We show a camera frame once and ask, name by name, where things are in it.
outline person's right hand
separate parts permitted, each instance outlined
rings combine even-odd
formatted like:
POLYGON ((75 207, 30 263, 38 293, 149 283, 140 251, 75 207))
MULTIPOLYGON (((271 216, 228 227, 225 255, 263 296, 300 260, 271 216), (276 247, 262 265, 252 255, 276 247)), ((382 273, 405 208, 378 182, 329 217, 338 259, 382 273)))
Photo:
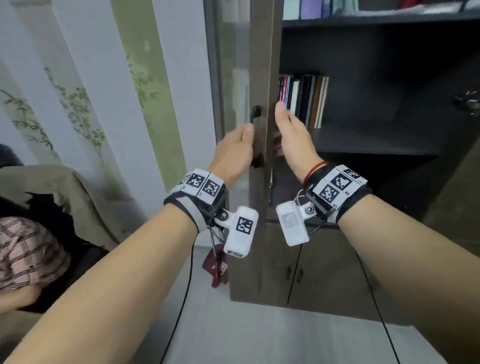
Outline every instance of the person's right hand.
POLYGON ((285 109, 282 101, 276 104, 275 121, 282 134, 282 150, 288 166, 300 182, 303 182, 308 172, 322 162, 322 159, 315 151, 305 124, 285 109))

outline pink checkered shirt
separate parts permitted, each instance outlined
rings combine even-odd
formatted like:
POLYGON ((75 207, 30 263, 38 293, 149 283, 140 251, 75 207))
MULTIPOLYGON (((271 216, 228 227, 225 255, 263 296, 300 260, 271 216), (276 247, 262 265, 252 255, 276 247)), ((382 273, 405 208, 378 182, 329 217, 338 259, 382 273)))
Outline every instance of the pink checkered shirt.
POLYGON ((0 218, 0 291, 45 286, 69 265, 70 254, 43 225, 26 218, 0 218))

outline green stripe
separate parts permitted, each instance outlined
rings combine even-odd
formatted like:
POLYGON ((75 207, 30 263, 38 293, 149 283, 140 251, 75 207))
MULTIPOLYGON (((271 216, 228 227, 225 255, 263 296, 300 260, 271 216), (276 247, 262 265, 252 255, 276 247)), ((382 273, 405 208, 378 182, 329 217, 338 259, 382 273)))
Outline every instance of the green stripe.
POLYGON ((187 172, 151 0, 110 0, 165 190, 187 172))

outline red string bracelet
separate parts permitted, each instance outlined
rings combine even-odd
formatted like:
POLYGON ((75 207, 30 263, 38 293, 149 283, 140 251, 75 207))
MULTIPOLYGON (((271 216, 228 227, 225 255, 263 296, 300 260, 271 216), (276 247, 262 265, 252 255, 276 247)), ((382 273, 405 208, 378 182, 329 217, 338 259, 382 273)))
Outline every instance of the red string bracelet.
POLYGON ((313 167, 310 170, 310 172, 308 172, 307 177, 305 177, 305 179, 303 180, 303 184, 302 184, 303 189, 306 188, 305 184, 307 183, 307 179, 312 175, 312 173, 315 172, 318 168, 326 166, 326 165, 327 165, 327 162, 325 162, 325 161, 322 161, 320 163, 315 164, 315 167, 313 167))

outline wrist-mounted device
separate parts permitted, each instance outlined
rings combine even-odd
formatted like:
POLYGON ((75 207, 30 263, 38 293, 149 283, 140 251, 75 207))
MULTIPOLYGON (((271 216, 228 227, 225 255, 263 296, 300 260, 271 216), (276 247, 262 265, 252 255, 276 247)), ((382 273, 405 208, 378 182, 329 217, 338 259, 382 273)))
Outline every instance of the wrist-mounted device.
POLYGON ((287 201, 276 207, 280 226, 289 246, 310 240, 304 221, 314 216, 337 223, 343 214, 364 196, 371 194, 367 180, 345 165, 326 167, 309 173, 303 183, 304 205, 287 201))
POLYGON ((187 173, 163 204, 172 204, 182 210, 202 232, 213 226, 229 230, 224 251, 238 258, 250 251, 257 227, 258 212, 240 206, 235 213, 225 209, 227 189, 223 180, 205 170, 187 173))

